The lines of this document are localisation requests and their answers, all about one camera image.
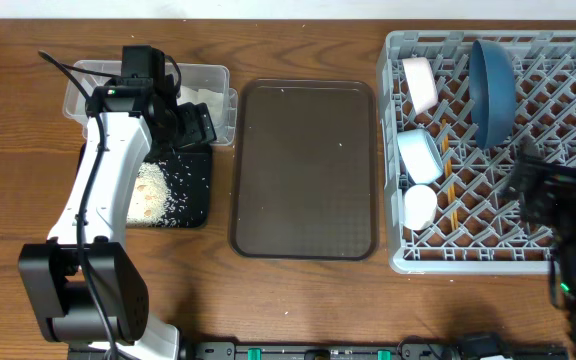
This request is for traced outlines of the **white paper napkin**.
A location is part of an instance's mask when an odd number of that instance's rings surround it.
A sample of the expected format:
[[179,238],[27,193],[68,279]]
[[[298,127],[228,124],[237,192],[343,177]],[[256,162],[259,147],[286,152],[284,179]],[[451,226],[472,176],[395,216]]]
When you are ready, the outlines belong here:
[[223,105],[224,94],[217,93],[207,89],[193,90],[189,87],[181,86],[178,93],[177,104],[184,103],[200,104],[205,103],[208,107],[214,126],[221,125],[224,122]]

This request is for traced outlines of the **wooden chopstick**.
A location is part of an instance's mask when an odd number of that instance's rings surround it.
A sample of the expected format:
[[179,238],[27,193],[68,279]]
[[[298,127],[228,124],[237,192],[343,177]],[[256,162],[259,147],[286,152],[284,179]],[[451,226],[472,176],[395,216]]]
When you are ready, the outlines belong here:
[[[447,153],[449,150],[449,141],[448,139],[445,139],[444,142],[442,143],[442,150],[444,153]],[[451,159],[448,159],[444,165],[444,172],[445,175],[447,177],[449,177],[453,171],[452,171],[452,162]],[[449,204],[452,204],[455,199],[456,199],[456,194],[455,194],[455,190],[454,190],[454,185],[451,184],[448,188],[447,191],[447,199]],[[451,223],[451,230],[452,231],[456,231],[458,229],[458,215],[456,211],[453,211],[450,214],[450,223]]]
[[[448,127],[447,120],[444,118],[444,119],[442,119],[441,129],[443,130],[443,129],[446,129],[447,127]],[[441,149],[442,149],[442,152],[444,154],[446,154],[447,151],[449,150],[449,138],[447,135],[442,140]],[[452,175],[452,163],[451,163],[450,158],[448,158],[448,160],[444,164],[444,175],[446,178],[448,178],[450,175]],[[454,186],[449,185],[449,187],[447,189],[447,199],[448,199],[449,203],[454,201],[454,196],[455,196]]]

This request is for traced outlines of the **dark blue plate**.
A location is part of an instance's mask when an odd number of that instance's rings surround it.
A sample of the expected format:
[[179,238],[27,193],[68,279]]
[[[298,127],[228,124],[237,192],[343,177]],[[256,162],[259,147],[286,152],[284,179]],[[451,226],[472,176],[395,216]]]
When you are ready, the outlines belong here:
[[475,40],[468,76],[474,101],[470,115],[478,126],[476,145],[480,149],[501,145],[512,132],[517,105],[511,58],[499,43]]

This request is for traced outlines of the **white green cup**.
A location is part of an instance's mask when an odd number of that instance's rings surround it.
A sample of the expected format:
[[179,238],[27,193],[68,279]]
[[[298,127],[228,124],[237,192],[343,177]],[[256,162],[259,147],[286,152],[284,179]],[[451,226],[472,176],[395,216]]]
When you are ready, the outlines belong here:
[[403,196],[403,225],[413,231],[432,225],[438,206],[436,193],[427,185],[414,185]]

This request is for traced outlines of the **light blue bowl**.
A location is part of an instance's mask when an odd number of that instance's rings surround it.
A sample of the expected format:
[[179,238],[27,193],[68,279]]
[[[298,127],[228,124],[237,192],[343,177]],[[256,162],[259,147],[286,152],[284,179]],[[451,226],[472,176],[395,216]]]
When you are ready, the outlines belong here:
[[400,158],[415,184],[431,184],[443,174],[443,162],[430,133],[414,129],[397,135]]

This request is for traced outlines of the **beige bowl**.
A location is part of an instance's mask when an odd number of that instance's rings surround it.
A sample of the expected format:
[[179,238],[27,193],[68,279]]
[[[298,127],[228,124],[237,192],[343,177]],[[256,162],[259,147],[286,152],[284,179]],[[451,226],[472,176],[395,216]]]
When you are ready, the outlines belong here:
[[402,65],[414,111],[417,115],[422,114],[438,103],[430,62],[427,58],[416,57],[403,59]]

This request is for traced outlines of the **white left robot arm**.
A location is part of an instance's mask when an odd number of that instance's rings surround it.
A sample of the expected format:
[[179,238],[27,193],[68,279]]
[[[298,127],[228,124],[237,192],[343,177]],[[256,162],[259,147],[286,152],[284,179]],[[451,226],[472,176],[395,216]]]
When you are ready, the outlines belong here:
[[118,74],[84,91],[86,142],[56,224],[25,245],[18,270],[42,336],[92,359],[190,359],[181,331],[152,315],[125,232],[143,164],[186,173],[173,182],[185,201],[182,224],[203,225],[216,138],[203,103],[180,103],[181,71],[149,45],[122,50]]

